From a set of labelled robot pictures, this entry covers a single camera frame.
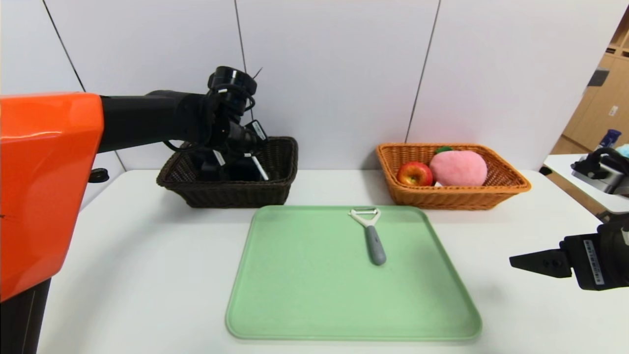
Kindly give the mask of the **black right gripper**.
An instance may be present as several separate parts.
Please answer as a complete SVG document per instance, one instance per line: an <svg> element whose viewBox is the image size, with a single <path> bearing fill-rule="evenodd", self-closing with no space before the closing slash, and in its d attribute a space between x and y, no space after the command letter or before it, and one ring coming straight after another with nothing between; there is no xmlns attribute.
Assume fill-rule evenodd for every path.
<svg viewBox="0 0 629 354"><path fill-rule="evenodd" d="M565 237L560 249L509 257L512 267L553 278L570 278L572 269L585 291L629 286L628 217L600 224L596 233Z"/></svg>

